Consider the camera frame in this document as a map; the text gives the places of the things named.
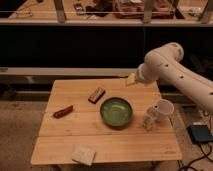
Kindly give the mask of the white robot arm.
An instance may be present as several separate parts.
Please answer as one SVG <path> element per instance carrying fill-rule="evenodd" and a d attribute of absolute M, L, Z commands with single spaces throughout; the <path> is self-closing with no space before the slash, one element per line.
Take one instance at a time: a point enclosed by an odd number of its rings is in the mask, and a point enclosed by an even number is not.
<path fill-rule="evenodd" d="M 210 81 L 180 64 L 184 50 L 171 42 L 149 51 L 144 62 L 127 79 L 127 85 L 150 84 L 163 79 L 172 84 L 198 106 L 213 112 L 213 81 Z"/>

